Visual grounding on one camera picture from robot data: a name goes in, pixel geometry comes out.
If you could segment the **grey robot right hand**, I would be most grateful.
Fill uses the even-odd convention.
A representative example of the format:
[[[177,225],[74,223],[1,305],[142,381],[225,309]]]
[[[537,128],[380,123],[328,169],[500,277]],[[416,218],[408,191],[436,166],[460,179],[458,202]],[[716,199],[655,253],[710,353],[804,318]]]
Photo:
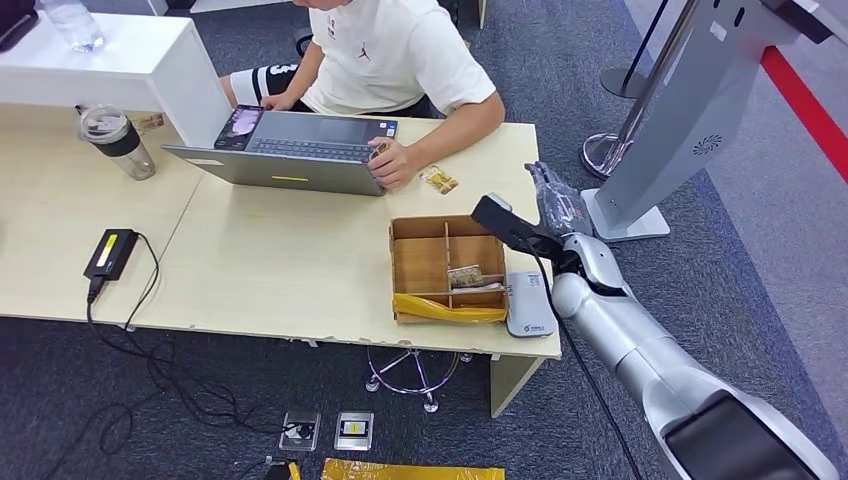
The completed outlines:
[[[571,233],[593,235],[586,204],[576,189],[542,161],[527,163],[524,168],[535,185],[537,210],[543,227],[558,237]]]

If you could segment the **person's left hand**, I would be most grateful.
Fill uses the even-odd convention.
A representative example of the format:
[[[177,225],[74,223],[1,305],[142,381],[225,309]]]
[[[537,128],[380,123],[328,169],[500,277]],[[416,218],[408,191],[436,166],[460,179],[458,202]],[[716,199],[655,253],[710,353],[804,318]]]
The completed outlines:
[[[421,169],[421,155],[415,145],[406,146],[386,137],[376,137],[368,144],[375,156],[370,157],[367,167],[386,190],[405,186]]]

